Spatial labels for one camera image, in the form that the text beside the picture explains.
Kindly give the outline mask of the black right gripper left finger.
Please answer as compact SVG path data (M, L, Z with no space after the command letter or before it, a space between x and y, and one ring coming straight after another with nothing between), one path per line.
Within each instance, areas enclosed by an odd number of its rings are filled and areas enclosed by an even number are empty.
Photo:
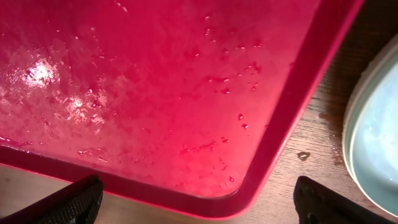
M61 190L1 218L1 223L94 224L103 199L104 184L89 175Z

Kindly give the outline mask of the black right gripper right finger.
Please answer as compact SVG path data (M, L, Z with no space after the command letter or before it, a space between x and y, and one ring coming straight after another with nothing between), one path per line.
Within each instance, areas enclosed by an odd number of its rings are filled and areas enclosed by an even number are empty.
M303 175L295 184L294 204L300 224L394 224Z

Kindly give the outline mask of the light green plate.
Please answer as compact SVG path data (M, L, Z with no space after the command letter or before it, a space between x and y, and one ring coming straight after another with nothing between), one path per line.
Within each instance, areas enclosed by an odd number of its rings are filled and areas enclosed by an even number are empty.
M381 80L385 77L383 72L390 68L394 62L397 63L397 37L393 37L363 71L346 107L342 132L343 158L351 178L358 187L359 185L357 183L356 177L353 174L351 158L353 139L354 135L356 134L357 123L361 117L361 112L363 109L365 109L373 91L378 87Z

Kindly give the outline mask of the light blue plate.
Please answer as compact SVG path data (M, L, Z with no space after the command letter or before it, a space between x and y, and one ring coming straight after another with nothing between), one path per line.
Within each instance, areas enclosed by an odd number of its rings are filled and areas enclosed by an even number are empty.
M359 188L397 216L397 63L383 74L361 112L351 158Z

